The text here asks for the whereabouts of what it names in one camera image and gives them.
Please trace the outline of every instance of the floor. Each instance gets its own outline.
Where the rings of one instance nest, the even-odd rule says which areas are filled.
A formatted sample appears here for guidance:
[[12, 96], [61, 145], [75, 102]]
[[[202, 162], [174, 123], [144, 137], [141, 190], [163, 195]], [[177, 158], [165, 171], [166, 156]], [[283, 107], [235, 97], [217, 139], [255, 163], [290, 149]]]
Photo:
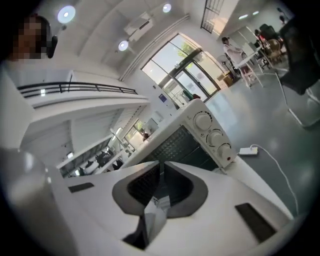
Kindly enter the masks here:
[[[302, 128], [289, 113], [275, 75], [260, 76], [264, 88], [255, 83], [247, 88], [238, 81], [207, 101], [237, 152], [258, 144], [275, 157], [295, 192], [299, 213], [310, 209], [320, 188], [320, 122]], [[316, 84], [312, 89], [320, 88]], [[285, 88], [288, 104], [304, 120], [320, 117], [320, 106], [306, 95]], [[275, 162], [262, 150], [258, 156], [242, 156], [296, 215], [295, 202]]]

